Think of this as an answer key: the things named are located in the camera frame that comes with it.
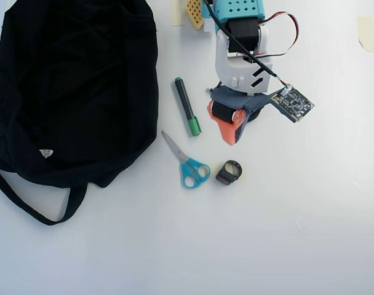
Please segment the blue-grey gripper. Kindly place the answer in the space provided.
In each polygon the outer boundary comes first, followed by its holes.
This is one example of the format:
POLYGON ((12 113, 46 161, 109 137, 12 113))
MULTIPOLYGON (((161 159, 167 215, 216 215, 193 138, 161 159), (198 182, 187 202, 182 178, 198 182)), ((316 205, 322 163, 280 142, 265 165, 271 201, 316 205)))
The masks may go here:
POLYGON ((218 124, 221 137, 229 145, 239 142, 247 122, 255 120, 269 104, 269 95, 258 93, 249 96, 223 84, 210 89, 210 98, 207 106, 209 115, 218 124))

